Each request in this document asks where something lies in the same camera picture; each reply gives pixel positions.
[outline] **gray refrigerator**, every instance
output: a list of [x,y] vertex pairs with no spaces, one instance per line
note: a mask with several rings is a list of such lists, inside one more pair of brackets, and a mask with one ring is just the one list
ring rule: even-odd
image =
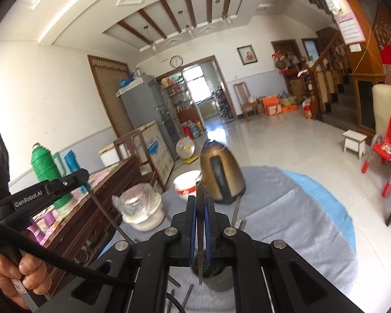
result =
[[156,121],[165,143],[174,160],[177,159],[175,145],[184,133],[174,106],[164,97],[156,79],[143,74],[143,83],[120,95],[133,128]]

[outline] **human hand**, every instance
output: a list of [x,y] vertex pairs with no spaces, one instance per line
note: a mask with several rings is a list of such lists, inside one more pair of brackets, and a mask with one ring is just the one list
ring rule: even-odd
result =
[[16,267],[3,254],[0,254],[0,288],[4,295],[24,309],[29,309],[19,293],[16,291],[11,279],[20,279],[26,289],[33,290],[37,295],[43,295],[51,288],[51,276],[47,273],[46,264],[33,255],[25,254]]

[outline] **kettle base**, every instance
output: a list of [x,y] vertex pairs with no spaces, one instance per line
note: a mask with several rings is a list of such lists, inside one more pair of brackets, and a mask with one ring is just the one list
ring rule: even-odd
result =
[[246,184],[245,186],[243,186],[242,190],[235,196],[232,196],[231,198],[220,198],[220,199],[213,198],[213,201],[217,204],[232,204],[236,201],[238,196],[244,195],[245,192],[246,192]]

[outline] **wall clock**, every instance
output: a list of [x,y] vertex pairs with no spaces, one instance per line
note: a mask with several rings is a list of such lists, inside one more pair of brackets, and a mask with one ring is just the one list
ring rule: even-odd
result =
[[183,62],[184,60],[182,59],[181,56],[175,55],[171,58],[170,65],[172,68],[178,68],[182,66]]

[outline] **blue thermos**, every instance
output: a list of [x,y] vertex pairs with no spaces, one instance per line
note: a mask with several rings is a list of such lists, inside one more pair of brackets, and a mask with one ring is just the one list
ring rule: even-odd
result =
[[[74,173],[75,171],[78,171],[80,169],[80,166],[78,165],[77,158],[73,151],[69,151],[66,156],[64,156],[65,163],[67,164],[69,170],[71,173]],[[84,186],[81,186],[81,192],[85,193],[87,190]]]

